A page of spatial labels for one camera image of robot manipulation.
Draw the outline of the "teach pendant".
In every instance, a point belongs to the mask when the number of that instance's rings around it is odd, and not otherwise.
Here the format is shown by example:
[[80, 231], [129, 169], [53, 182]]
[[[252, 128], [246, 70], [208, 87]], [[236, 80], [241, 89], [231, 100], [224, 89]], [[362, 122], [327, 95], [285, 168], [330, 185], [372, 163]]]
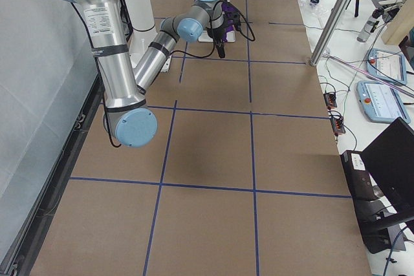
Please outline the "teach pendant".
[[379, 82], [359, 81], [356, 92], [361, 107], [371, 122], [392, 123], [395, 119], [402, 118], [406, 123], [411, 123], [397, 90]]
[[376, 78], [394, 84], [408, 82], [405, 57], [400, 52], [373, 48], [367, 57], [366, 70]]

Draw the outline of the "far orange connector hub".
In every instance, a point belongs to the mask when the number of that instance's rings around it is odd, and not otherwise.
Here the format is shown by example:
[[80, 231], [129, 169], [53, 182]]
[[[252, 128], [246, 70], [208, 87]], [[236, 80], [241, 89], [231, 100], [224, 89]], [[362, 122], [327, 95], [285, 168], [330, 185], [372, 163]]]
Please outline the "far orange connector hub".
[[336, 103], [336, 89], [334, 85], [325, 82], [326, 85], [330, 86], [332, 88], [332, 91], [328, 91], [327, 88], [324, 89], [323, 92], [323, 98], [325, 100], [325, 104], [328, 110], [331, 110], [333, 108], [337, 108]]

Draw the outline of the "wooden board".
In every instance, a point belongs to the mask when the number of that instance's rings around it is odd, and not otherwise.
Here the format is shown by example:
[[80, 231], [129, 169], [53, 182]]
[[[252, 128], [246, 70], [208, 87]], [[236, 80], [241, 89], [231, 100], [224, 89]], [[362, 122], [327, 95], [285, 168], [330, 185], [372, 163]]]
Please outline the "wooden board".
[[387, 25], [381, 38], [386, 45], [399, 45], [406, 34], [413, 28], [413, 0], [406, 0], [395, 18]]

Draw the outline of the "far teach pendant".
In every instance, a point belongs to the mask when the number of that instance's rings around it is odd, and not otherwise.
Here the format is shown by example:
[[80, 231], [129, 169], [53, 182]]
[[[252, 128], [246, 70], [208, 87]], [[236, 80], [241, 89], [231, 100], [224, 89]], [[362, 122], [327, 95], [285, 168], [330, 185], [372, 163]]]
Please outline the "far teach pendant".
[[367, 57], [366, 70], [376, 78], [394, 84], [408, 82], [405, 57], [400, 52], [373, 48]]

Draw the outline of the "grey aluminium post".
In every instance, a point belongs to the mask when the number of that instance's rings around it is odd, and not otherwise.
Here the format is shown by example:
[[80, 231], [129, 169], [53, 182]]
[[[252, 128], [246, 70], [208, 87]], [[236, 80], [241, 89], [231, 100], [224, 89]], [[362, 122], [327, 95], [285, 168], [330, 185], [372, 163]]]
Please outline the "grey aluminium post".
[[339, 22], [342, 12], [345, 10], [347, 3], [350, 0], [337, 0], [331, 14], [327, 20], [327, 23], [321, 33], [321, 36], [315, 46], [314, 52], [310, 58], [310, 65], [315, 67], [321, 59], [327, 45], [334, 33], [334, 30]]

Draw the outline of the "white towel rack base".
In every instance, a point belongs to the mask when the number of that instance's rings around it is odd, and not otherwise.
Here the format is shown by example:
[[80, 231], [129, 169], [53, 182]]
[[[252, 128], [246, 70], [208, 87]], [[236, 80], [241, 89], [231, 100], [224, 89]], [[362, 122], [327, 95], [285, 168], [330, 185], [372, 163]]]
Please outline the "white towel rack base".
[[[236, 41], [235, 38], [235, 31], [231, 30], [224, 35], [224, 42], [234, 43]], [[208, 35], [208, 32], [204, 30], [202, 34], [198, 38], [198, 42], [200, 43], [212, 43], [213, 39]]]

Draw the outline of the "clear water bottle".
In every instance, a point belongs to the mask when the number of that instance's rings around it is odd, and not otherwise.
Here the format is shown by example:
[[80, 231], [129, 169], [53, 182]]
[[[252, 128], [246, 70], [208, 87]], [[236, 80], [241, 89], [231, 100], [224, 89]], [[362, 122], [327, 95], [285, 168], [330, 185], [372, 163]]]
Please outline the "clear water bottle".
[[365, 25], [358, 34], [357, 41], [365, 43], [370, 35], [376, 30], [379, 24], [379, 17], [384, 13], [383, 8], [376, 8], [373, 13], [368, 17]]

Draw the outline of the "near teach pendant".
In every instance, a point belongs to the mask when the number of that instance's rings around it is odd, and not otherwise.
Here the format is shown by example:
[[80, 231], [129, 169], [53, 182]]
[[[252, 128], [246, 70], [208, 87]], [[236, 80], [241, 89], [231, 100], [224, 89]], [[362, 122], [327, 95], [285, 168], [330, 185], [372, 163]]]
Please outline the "near teach pendant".
[[379, 82], [359, 81], [356, 92], [361, 107], [371, 122], [392, 123], [395, 119], [402, 118], [406, 123], [411, 123], [397, 90]]

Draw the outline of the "black laptop on stand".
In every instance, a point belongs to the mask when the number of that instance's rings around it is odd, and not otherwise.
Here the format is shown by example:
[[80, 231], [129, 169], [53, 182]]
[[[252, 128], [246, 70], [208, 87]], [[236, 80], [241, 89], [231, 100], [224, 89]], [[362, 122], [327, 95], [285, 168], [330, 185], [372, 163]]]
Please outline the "black laptop on stand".
[[340, 158], [369, 252], [404, 250], [400, 225], [413, 229], [413, 129], [398, 117], [363, 151]]

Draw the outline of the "orange connector hub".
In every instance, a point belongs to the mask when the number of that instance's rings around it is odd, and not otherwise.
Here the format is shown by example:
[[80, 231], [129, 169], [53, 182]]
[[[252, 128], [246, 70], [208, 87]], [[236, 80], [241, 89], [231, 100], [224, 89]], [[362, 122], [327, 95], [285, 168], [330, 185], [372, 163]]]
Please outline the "orange connector hub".
[[335, 136], [339, 136], [346, 133], [345, 126], [344, 126], [344, 118], [338, 112], [334, 110], [330, 110], [328, 112], [329, 119], [331, 121], [332, 131]]
[[336, 103], [336, 89], [334, 85], [325, 82], [326, 85], [330, 86], [332, 88], [332, 91], [328, 91], [327, 88], [324, 89], [323, 92], [323, 98], [325, 100], [325, 104], [328, 110], [331, 110], [333, 108], [337, 108]]

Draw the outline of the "near orange connector hub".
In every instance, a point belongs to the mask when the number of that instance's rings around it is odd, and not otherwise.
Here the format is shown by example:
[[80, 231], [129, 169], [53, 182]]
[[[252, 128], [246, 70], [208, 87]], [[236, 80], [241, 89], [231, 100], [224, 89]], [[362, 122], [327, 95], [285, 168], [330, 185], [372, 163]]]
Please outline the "near orange connector hub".
[[330, 110], [328, 112], [329, 119], [331, 121], [332, 131], [335, 136], [339, 136], [346, 133], [345, 126], [344, 126], [344, 118], [338, 112], [334, 110]]

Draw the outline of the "purple towel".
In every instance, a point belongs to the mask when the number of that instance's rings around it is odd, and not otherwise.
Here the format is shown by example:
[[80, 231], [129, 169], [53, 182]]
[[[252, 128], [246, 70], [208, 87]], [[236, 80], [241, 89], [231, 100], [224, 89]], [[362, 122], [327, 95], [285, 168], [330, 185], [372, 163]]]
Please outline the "purple towel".
[[224, 1], [222, 3], [222, 11], [223, 11], [225, 17], [227, 18], [226, 33], [229, 33], [229, 32], [234, 30], [232, 17], [235, 14], [235, 8], [232, 6], [231, 2]]

